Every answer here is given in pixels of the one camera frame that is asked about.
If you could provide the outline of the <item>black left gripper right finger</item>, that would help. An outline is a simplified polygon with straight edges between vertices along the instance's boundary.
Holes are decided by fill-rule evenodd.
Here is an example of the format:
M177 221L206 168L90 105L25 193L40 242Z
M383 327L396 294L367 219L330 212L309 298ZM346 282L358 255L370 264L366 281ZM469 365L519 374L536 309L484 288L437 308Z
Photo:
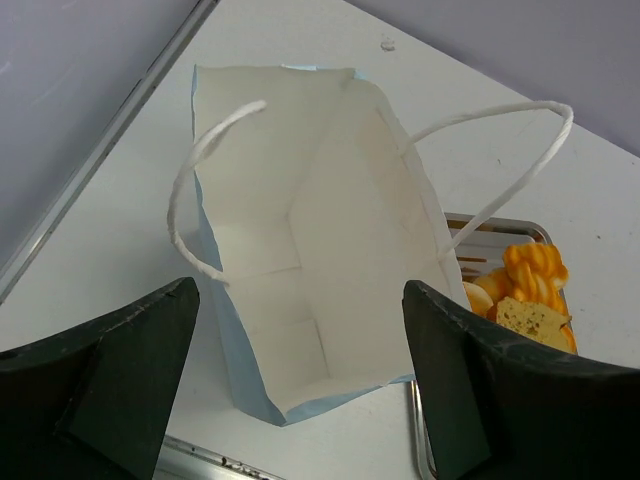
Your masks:
M402 301L441 479L635 479L639 373L539 344L411 280Z

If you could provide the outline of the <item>herb speckled bread slice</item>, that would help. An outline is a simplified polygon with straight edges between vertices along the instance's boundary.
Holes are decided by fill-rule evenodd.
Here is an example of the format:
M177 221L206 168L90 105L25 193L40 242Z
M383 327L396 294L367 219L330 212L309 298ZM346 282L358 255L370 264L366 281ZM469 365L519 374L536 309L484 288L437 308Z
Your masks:
M566 334L570 318L544 304L506 297L497 303L495 320L537 343L565 352L575 350Z

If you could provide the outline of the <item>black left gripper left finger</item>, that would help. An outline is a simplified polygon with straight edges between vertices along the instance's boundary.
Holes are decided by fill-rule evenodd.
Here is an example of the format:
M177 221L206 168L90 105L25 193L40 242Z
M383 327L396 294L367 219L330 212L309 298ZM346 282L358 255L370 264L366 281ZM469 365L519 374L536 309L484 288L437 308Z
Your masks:
M2 478L152 478L199 305L183 277L2 352Z

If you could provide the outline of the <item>orange twisted braided bread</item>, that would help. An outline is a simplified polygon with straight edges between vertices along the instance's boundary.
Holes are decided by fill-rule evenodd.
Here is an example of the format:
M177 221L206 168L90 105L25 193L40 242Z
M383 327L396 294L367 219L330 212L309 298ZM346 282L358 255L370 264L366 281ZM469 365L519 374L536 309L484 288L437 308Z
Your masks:
M511 245L503 254L503 262L516 300L560 308L559 291L567 284L569 271L555 245Z

